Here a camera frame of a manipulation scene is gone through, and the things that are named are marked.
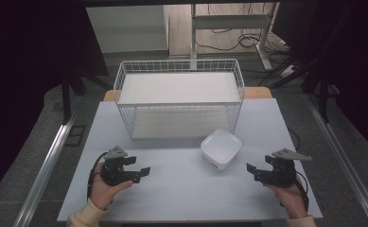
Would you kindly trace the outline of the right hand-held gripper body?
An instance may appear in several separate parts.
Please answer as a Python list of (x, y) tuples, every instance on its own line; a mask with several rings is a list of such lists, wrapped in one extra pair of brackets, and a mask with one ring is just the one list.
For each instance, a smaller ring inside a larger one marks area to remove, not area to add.
[(288, 148), (282, 148), (271, 155), (274, 158), (272, 171), (264, 171), (266, 181), (264, 183), (279, 187), (290, 187), (296, 180), (296, 169), (294, 161), (311, 161), (310, 156), (298, 153)]

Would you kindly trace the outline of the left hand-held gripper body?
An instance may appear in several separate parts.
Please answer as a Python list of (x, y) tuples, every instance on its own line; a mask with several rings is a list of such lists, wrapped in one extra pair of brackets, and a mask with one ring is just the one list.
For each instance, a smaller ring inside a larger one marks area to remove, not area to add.
[(124, 159), (129, 157), (128, 153), (119, 146), (111, 148), (104, 155), (104, 164), (100, 173), (104, 183), (115, 186), (123, 182), (127, 182), (123, 178)]

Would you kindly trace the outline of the white square bowl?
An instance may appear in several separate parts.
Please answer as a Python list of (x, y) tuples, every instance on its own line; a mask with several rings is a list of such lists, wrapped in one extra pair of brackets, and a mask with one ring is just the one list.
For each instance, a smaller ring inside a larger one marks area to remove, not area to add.
[(240, 139), (224, 129), (213, 131), (201, 143), (203, 158), (218, 170), (225, 170), (241, 147)]

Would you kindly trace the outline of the white wire basket rack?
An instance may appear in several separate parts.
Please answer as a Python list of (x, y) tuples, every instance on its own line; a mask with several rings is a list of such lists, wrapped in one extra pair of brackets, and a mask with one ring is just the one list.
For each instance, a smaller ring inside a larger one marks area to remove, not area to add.
[(235, 59), (123, 61), (114, 82), (114, 100), (132, 139), (233, 132), (243, 99)]

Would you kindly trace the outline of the person's left hand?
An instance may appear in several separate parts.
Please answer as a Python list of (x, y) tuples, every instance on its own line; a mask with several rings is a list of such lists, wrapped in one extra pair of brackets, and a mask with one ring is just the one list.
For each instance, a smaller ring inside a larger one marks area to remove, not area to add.
[(127, 181), (115, 186), (109, 186), (104, 183), (100, 176), (102, 167), (102, 163), (98, 163), (96, 165), (90, 200), (98, 209), (106, 211), (109, 205), (112, 203), (114, 196), (120, 191), (131, 187), (133, 182)]

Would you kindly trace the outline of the person's right hand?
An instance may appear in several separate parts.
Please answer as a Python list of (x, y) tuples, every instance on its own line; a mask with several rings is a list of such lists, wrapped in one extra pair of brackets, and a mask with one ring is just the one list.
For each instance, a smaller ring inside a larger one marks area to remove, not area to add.
[(301, 190), (295, 185), (283, 188), (272, 184), (267, 187), (274, 192), (284, 206), (290, 219), (306, 218), (307, 210), (303, 201)]

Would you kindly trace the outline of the black stand legs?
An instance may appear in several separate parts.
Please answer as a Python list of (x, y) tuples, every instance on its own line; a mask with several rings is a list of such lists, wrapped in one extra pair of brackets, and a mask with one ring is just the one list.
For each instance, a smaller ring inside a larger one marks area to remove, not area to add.
[(330, 97), (335, 97), (335, 95), (329, 94), (329, 75), (324, 69), (324, 65), (316, 61), (307, 65), (307, 71), (308, 75), (302, 84), (302, 90), (304, 93), (312, 94), (316, 88), (319, 88), (318, 112), (324, 123), (328, 123), (327, 101)]
[(73, 90), (76, 96), (84, 96), (87, 91), (82, 79), (89, 79), (94, 84), (104, 88), (106, 91), (112, 89), (111, 84), (85, 72), (64, 73), (61, 76), (63, 125), (66, 125), (72, 119), (70, 90)]

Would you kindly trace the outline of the white power strip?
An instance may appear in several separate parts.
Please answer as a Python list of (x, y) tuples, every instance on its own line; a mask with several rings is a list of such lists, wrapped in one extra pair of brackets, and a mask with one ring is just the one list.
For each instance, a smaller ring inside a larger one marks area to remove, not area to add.
[(281, 74), (280, 77), (281, 78), (285, 78), (287, 76), (289, 76), (290, 74), (294, 73), (295, 71), (297, 71), (299, 69), (298, 66), (296, 65), (290, 65), (288, 66)]

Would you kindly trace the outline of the white cabinet panel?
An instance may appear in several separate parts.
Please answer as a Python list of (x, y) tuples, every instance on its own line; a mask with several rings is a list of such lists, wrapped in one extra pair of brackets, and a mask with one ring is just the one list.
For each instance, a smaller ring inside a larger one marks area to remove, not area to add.
[(102, 53), (167, 50), (163, 6), (87, 8)]

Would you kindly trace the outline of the metal floor rail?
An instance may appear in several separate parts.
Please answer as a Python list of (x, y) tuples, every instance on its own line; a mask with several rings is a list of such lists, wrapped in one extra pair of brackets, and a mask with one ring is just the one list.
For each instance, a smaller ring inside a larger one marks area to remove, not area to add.
[(32, 221), (51, 174), (61, 155), (61, 151), (68, 134), (75, 122), (76, 116), (76, 113), (72, 113), (69, 119), (59, 127), (51, 147), (44, 158), (44, 162), (12, 227), (28, 227)]
[(313, 116), (325, 137), (325, 140), (333, 151), (334, 156), (338, 164), (340, 165), (342, 172), (345, 175), (345, 178), (349, 182), (359, 201), (359, 204), (361, 205), (366, 217), (368, 218), (368, 188), (362, 182), (361, 177), (351, 164), (348, 156), (345, 153), (344, 148), (342, 147), (342, 144), (340, 143), (335, 132), (333, 132), (330, 124), (326, 123), (321, 117), (318, 110), (318, 103), (314, 100), (313, 95), (305, 95), (305, 99), (307, 101), (309, 109), (312, 111)]

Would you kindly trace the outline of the white desk frame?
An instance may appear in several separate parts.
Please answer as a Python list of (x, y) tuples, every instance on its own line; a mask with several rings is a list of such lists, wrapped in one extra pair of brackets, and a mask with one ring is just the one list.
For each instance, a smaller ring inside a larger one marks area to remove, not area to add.
[(266, 71), (272, 70), (272, 65), (265, 50), (268, 33), (271, 28), (276, 4), (273, 3), (267, 14), (247, 15), (198, 15), (196, 5), (191, 5), (191, 45), (190, 58), (197, 58), (196, 34), (199, 29), (261, 29), (261, 36), (255, 48)]

